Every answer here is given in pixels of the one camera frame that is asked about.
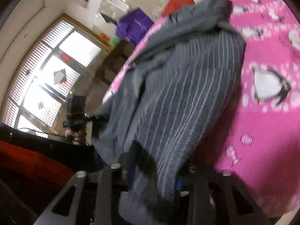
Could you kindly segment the person's left hand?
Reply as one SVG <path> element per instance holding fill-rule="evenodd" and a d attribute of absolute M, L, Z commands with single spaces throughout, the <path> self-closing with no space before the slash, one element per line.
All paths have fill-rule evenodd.
<path fill-rule="evenodd" d="M 79 132 L 75 132 L 68 128 L 65 130 L 64 136 L 68 142 L 74 145 L 86 145 L 86 130 L 80 130 Z"/>

